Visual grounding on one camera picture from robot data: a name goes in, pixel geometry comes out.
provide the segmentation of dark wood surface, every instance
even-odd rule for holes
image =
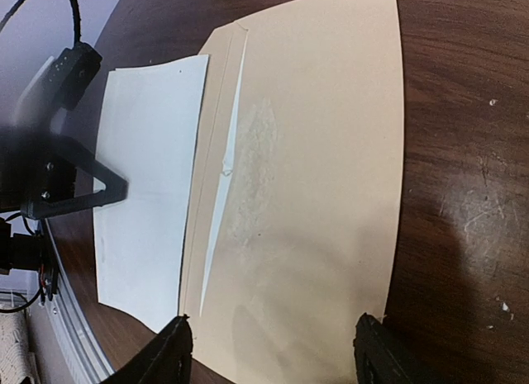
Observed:
[[[287,1],[121,0],[97,45],[103,69],[66,133],[94,148],[109,69],[196,54],[215,27]],[[455,382],[529,382],[529,0],[398,8],[405,170],[384,324]],[[88,190],[87,179],[79,185]],[[51,227],[79,304],[119,368],[153,334],[97,303],[91,213]],[[222,380],[195,364],[193,382]]]

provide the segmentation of sheet of paper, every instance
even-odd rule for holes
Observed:
[[[93,211],[99,302],[158,333],[178,314],[207,55],[108,76],[96,158],[129,182]]]

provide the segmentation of black cable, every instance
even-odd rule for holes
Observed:
[[[19,306],[19,307],[16,307],[16,308],[12,308],[11,310],[0,309],[0,314],[14,314],[16,312],[23,311],[27,307],[31,306],[36,301],[36,299],[39,298],[39,296],[41,294],[42,294],[42,285],[39,284],[39,290],[37,291],[37,293],[24,306]]]
[[[72,7],[72,16],[74,18],[74,43],[81,41],[81,11],[79,10],[79,2],[77,0],[69,0],[69,5]]]
[[[24,221],[24,227],[26,227],[26,231],[30,233],[30,235],[35,235],[35,231],[33,231],[33,229],[30,227],[30,224],[27,222],[27,218],[23,216],[22,220]]]
[[[0,21],[0,33],[24,2],[26,0],[18,0],[7,12],[2,21]],[[72,17],[74,18],[74,43],[79,43],[81,41],[81,13],[79,10],[79,2],[77,0],[69,0],[69,4],[72,7]]]
[[[9,223],[11,220],[15,220],[19,216],[22,216],[21,212],[13,213],[12,215],[8,216],[5,221]]]
[[[27,299],[24,295],[22,295],[21,293],[18,293],[18,292],[5,292],[5,291],[1,291],[0,294],[2,295],[14,295],[16,297],[20,297],[25,303],[27,303]]]

